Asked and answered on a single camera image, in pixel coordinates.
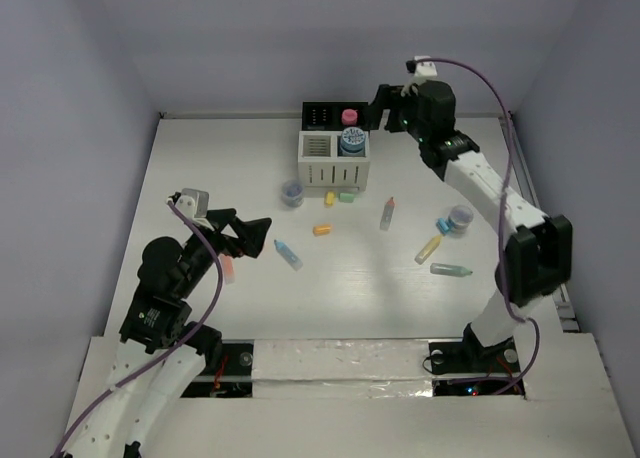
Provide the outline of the clear jar of paperclips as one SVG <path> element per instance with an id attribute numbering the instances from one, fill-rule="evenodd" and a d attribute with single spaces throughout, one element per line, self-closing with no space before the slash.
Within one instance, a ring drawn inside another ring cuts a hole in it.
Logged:
<path id="1" fill-rule="evenodd" d="M 281 200 L 291 208 L 298 208 L 304 202 L 304 185 L 297 179 L 288 180 L 281 186 Z"/>

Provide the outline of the yellow highlighter marker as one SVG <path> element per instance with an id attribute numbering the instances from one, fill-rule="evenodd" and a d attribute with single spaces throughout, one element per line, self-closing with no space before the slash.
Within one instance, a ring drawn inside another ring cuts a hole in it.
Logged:
<path id="1" fill-rule="evenodd" d="M 419 265 L 422 265 L 440 246 L 442 238 L 442 234 L 437 234 L 436 236 L 431 238 L 415 256 L 415 262 Z"/>

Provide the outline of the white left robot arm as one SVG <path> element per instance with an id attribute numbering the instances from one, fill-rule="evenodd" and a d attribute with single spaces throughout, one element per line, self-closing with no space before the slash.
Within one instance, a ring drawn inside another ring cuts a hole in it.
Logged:
<path id="1" fill-rule="evenodd" d="M 187 300 L 210 269 L 223 270 L 222 257 L 257 258 L 272 221 L 242 221 L 233 208 L 198 214 L 169 207 L 191 235 L 185 243 L 158 237 L 144 248 L 104 389 L 68 427 L 56 457 L 145 456 L 193 379 L 223 366 L 222 335 L 206 321 L 224 279 L 199 320 L 190 320 Z"/>

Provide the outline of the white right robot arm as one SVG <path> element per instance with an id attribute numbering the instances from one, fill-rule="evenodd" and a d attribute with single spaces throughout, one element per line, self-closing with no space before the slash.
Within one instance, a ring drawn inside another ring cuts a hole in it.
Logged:
<path id="1" fill-rule="evenodd" d="M 493 225 L 498 238 L 496 291 L 466 325 L 456 358 L 482 370 L 512 339 L 539 301 L 568 282 L 573 226 L 550 216 L 514 191 L 489 164 L 479 145 L 456 127 L 456 98 L 441 81 L 407 87 L 382 84 L 365 113 L 370 129 L 406 132 L 423 163 L 458 191 Z"/>

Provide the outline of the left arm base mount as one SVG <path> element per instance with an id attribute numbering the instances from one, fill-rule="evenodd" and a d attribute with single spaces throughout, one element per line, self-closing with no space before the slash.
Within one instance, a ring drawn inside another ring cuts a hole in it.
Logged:
<path id="1" fill-rule="evenodd" d="M 207 368 L 184 390 L 182 398 L 251 398 L 253 341 L 224 341 L 216 368 Z"/>

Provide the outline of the yellow marker cap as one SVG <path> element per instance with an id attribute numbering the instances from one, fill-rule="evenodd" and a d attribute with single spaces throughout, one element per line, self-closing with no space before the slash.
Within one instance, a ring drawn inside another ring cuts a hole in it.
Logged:
<path id="1" fill-rule="evenodd" d="M 335 193 L 333 191 L 327 191 L 324 197 L 324 205 L 326 207 L 332 207 L 335 203 Z"/>

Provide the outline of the pink-capped tube of crayons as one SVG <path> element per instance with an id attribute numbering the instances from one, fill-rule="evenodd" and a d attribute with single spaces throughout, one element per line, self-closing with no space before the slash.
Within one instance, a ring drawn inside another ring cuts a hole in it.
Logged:
<path id="1" fill-rule="evenodd" d="M 341 123 L 343 126 L 356 126 L 358 123 L 358 111 L 352 108 L 346 108 L 341 113 Z"/>

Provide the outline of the clear jar of blue pins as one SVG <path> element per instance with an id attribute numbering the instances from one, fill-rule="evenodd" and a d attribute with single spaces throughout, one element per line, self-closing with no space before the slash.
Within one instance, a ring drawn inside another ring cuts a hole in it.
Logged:
<path id="1" fill-rule="evenodd" d="M 465 233 L 474 220 L 471 208 L 465 205 L 456 205 L 449 212 L 447 224 L 451 233 Z"/>

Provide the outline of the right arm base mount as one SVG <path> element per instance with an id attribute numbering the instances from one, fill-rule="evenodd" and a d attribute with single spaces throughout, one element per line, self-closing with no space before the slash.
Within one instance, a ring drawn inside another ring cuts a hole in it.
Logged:
<path id="1" fill-rule="evenodd" d="M 436 397 L 525 395 L 523 381 L 515 382 L 521 368 L 513 339 L 477 358 L 465 353 L 461 341 L 431 342 L 422 368 L 432 377 Z"/>

